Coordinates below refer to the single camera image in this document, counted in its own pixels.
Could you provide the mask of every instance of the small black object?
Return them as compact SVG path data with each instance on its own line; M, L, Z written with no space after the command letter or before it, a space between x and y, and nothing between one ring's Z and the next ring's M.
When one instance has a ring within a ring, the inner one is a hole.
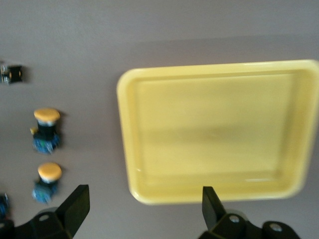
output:
M0 220L0 238L72 239L89 211L89 186L79 185L55 212L38 214L19 227L11 220Z
M21 65L0 65L1 82L11 84L22 82Z
M7 217L9 211L9 199L5 194L0 194L0 219Z
M262 228L227 213L212 187L203 187L202 212L208 228L199 239L300 239L288 225L265 222Z

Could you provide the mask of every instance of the gray surface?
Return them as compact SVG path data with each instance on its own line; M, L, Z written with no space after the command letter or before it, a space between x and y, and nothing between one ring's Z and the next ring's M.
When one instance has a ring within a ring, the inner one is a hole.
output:
M197 238L201 205L146 206L129 193L117 80L136 67L319 59L319 1L0 1L0 60L26 67L26 83L0 85L0 190L16 225L47 208L31 198L39 164L64 167L59 205L89 184L91 211L75 238ZM63 112L63 147L33 152L33 111ZM285 200L225 203L261 226L278 220L317 238L318 155L305 188Z

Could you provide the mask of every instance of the yellow button cap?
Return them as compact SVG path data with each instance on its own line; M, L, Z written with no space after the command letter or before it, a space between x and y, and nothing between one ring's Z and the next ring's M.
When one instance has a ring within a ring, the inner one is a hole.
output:
M38 167L40 177L46 182L53 182L61 178L62 170L56 163L44 163Z
M42 108L34 111L34 117L43 122L54 122L60 119L60 114L55 109Z

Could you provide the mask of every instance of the gray table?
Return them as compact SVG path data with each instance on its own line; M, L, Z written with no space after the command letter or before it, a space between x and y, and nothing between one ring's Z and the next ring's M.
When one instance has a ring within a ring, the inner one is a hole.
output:
M1 1L0 60L25 66L25 83L0 85L0 191L16 225L47 206L31 197L37 167L64 169L58 206L89 184L91 211L75 238L197 238L200 204L146 206L129 193L116 84L137 67L319 59L319 1ZM62 113L63 147L32 150L33 111ZM277 220L316 238L319 146L305 188L284 200L228 202L261 226Z

